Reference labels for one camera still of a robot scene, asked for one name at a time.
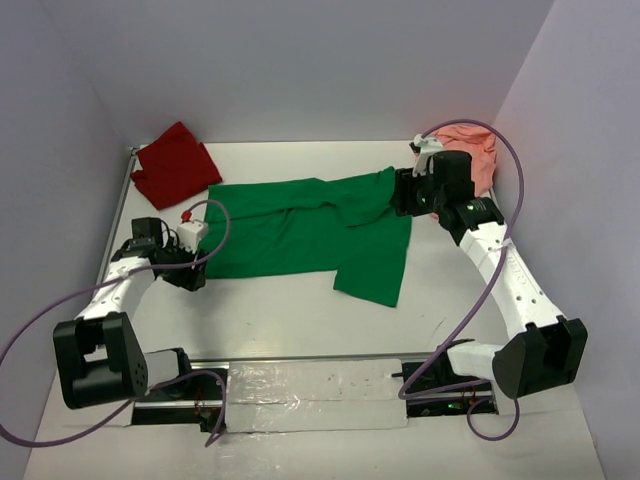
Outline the green t-shirt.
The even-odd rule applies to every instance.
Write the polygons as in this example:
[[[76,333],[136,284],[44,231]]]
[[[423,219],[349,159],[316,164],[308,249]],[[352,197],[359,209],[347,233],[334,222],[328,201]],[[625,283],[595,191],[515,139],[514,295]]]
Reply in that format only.
[[[386,307],[398,303],[411,220],[390,204],[395,170],[325,181],[214,185],[200,246],[221,250],[209,279],[332,271],[333,287]]]

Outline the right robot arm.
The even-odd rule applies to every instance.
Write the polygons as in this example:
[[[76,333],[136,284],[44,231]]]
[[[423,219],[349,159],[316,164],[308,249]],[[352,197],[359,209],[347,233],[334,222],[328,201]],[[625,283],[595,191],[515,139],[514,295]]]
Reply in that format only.
[[[391,204],[400,215],[436,215],[486,283],[504,320],[505,345],[450,335],[431,361],[436,383],[455,391],[469,377],[490,381],[510,399],[572,383],[588,338],[584,323],[567,318],[544,294],[510,238],[495,202],[478,197],[470,154],[422,148],[414,167],[395,174]]]

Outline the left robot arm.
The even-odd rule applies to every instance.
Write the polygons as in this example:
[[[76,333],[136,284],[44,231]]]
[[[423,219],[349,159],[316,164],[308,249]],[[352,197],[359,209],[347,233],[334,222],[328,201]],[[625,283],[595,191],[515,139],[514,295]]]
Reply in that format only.
[[[144,294],[162,279],[196,291],[205,285],[206,256],[199,248],[208,226],[198,220],[163,234],[156,217],[131,221],[132,236],[111,257],[106,285],[70,321],[54,328],[53,343],[62,396],[81,409],[146,395],[160,387],[173,398],[188,396],[196,375],[180,347],[145,353],[131,325]]]

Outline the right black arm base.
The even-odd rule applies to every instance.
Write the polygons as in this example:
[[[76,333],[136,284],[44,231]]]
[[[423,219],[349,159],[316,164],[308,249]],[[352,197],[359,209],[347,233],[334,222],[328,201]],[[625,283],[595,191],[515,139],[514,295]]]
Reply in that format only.
[[[445,356],[438,358],[407,390],[413,394],[429,390],[428,395],[406,400],[409,418],[464,416],[473,407],[473,414],[498,412],[490,383],[469,385],[475,377],[455,374]]]

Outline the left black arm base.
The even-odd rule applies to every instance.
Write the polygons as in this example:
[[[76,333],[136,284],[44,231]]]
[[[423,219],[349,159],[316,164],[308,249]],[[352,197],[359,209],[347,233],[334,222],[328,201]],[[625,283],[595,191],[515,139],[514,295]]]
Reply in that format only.
[[[134,403],[133,426],[197,426],[213,433],[222,408],[222,388],[209,375],[198,375],[154,389]]]

